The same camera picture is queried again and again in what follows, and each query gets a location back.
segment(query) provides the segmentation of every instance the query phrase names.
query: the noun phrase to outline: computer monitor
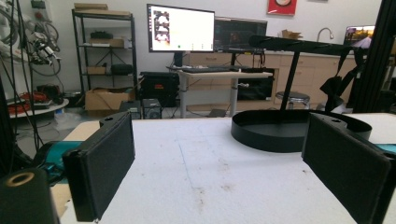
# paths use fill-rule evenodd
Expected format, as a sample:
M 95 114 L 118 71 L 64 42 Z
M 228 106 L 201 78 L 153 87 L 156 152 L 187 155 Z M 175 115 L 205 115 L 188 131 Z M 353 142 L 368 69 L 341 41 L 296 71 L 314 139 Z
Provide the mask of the computer monitor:
M 147 4 L 147 13 L 149 52 L 213 51 L 214 11 Z
M 348 26 L 344 37 L 344 45 L 370 48 L 375 27 L 373 25 Z
M 215 51 L 252 51 L 248 40 L 252 35 L 266 35 L 267 21 L 236 18 L 215 18 Z

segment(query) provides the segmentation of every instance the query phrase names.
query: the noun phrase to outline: teal mat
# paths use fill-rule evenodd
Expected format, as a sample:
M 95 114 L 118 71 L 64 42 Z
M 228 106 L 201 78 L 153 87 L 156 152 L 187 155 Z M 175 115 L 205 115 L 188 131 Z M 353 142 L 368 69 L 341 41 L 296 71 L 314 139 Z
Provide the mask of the teal mat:
M 396 153 L 396 144 L 376 144 L 381 149 Z

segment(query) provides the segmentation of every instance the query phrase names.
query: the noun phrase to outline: metal shelving unit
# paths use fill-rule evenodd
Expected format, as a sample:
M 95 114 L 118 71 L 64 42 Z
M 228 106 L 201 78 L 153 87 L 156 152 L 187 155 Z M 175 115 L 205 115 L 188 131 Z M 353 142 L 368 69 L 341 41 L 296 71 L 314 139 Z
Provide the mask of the metal shelving unit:
M 129 15 L 110 15 L 110 14 L 94 14 L 94 13 L 85 13 L 80 11 L 75 11 L 72 9 L 73 15 L 73 25 L 74 25 L 74 33 L 76 39 L 76 50 L 78 57 L 78 72 L 80 78 L 81 92 L 85 92 L 92 88 L 91 79 L 94 77 L 111 77 L 113 86 L 115 83 L 115 78 L 117 75 L 111 73 L 105 73 L 104 75 L 99 74 L 89 74 L 87 73 L 88 66 L 99 65 L 103 61 L 103 59 L 109 59 L 110 66 L 114 63 L 114 60 L 117 59 L 121 63 L 126 63 L 116 51 L 118 50 L 129 50 L 131 51 L 132 63 L 133 66 L 133 86 L 137 86 L 137 68 L 136 68 L 136 49 L 135 49 L 135 35 L 134 35 L 134 17 L 132 14 Z M 95 19 L 95 20 L 111 20 L 111 21 L 128 21 L 130 23 L 130 33 L 127 34 L 130 39 L 131 46 L 127 49 L 121 47 L 95 47 L 92 45 L 87 45 L 87 27 L 86 23 L 88 23 L 85 19 Z M 90 63 L 90 57 L 95 53 L 102 53 L 103 57 L 98 60 L 96 63 Z M 85 87 L 84 79 L 87 79 L 88 89 Z M 135 96 L 137 97 L 138 92 L 137 88 L 134 88 Z

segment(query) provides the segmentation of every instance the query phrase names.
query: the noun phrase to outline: white table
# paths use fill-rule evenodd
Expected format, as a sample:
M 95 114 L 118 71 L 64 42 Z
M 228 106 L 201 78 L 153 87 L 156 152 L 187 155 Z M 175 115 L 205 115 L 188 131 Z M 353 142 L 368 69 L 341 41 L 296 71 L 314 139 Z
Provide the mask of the white table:
M 383 143 L 378 133 L 396 143 L 396 116 L 350 116 L 373 124 L 374 143 Z M 136 158 L 101 224 L 355 223 L 301 153 L 246 147 L 232 138 L 231 119 L 133 120 L 133 126 Z M 78 133 L 98 127 L 83 123 L 67 139 L 83 140 Z M 66 206 L 61 222 L 77 223 L 73 204 Z M 385 223 L 396 223 L 394 198 Z
M 180 117 L 186 118 L 187 105 L 202 105 L 230 102 L 230 117 L 235 114 L 236 100 L 238 95 L 238 78 L 271 77 L 271 73 L 240 73 L 240 72 L 218 72 L 218 73 L 186 73 L 178 72 L 180 80 Z M 229 90 L 204 90 L 190 91 L 188 88 L 189 78 L 193 82 L 202 78 L 231 79 Z

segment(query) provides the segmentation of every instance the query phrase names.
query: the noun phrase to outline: computer tower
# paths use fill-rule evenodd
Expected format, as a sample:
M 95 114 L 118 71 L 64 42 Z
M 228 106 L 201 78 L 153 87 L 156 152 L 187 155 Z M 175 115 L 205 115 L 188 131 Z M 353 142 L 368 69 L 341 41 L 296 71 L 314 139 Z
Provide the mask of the computer tower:
M 162 107 L 176 106 L 178 74 L 166 72 L 141 72 L 141 99 L 158 99 Z
M 144 119 L 162 119 L 163 110 L 158 99 L 143 99 Z

